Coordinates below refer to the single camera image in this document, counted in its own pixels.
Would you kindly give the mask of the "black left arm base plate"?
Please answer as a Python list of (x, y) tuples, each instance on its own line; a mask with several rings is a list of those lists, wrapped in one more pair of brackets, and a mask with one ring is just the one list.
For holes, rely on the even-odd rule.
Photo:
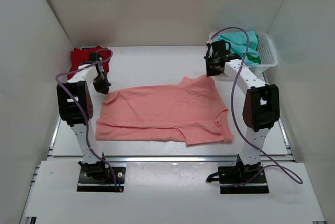
[(116, 182), (110, 172), (107, 172), (107, 175), (104, 175), (102, 178), (94, 179), (81, 169), (76, 191), (122, 193), (125, 187), (126, 167), (114, 166), (113, 171), (116, 176)]

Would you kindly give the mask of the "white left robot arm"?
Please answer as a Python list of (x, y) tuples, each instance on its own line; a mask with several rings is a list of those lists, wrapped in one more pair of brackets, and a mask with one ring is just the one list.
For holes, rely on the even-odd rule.
[(83, 161), (79, 164), (91, 170), (97, 181), (104, 181), (109, 177), (109, 167), (93, 131), (94, 106), (89, 91), (90, 85), (103, 95), (109, 91), (103, 62), (84, 62), (75, 71), (57, 74), (55, 80), (60, 118), (73, 131), (81, 149)]

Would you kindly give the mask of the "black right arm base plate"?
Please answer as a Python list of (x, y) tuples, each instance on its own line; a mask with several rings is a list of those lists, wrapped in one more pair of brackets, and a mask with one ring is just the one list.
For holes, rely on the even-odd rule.
[(221, 194), (268, 194), (270, 192), (261, 162), (244, 165), (238, 161), (235, 166), (219, 166), (210, 174), (206, 183), (219, 182)]

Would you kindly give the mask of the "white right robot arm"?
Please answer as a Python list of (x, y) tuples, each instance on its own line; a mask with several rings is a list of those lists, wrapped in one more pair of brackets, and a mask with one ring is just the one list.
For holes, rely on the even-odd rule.
[(234, 175), (238, 181), (247, 182), (253, 177), (253, 169), (260, 165), (267, 134), (279, 120), (279, 89), (276, 85), (266, 84), (259, 79), (237, 54), (229, 54), (227, 50), (208, 49), (204, 59), (209, 75), (224, 74), (234, 79), (232, 104), (236, 87), (245, 95), (242, 118), (247, 131), (241, 135), (245, 144), (238, 155), (240, 166), (235, 168)]

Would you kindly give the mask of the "pink t-shirt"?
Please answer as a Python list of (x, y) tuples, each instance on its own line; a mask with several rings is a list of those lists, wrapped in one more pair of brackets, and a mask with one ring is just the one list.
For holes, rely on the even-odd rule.
[(174, 141), (186, 146), (231, 143), (229, 109), (211, 77), (109, 93), (96, 121), (100, 141)]

